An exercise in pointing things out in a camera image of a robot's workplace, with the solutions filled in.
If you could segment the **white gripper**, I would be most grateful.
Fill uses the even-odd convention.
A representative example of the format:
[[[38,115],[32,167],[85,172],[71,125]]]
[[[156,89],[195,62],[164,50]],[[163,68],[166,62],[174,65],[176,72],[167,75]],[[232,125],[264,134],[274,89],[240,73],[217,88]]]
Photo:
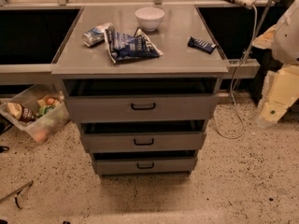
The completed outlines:
[[[277,124],[298,99],[298,65],[284,64],[276,73],[269,72],[263,85],[257,125],[268,128]]]

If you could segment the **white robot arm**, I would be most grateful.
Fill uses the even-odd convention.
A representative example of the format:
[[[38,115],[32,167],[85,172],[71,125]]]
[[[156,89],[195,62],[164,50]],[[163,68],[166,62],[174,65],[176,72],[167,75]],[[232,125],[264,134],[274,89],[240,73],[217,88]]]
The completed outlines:
[[[256,123],[268,128],[277,124],[299,99],[299,0],[294,0],[277,24],[258,36],[253,46],[271,49],[273,58],[282,63],[277,72],[267,73],[258,104]]]

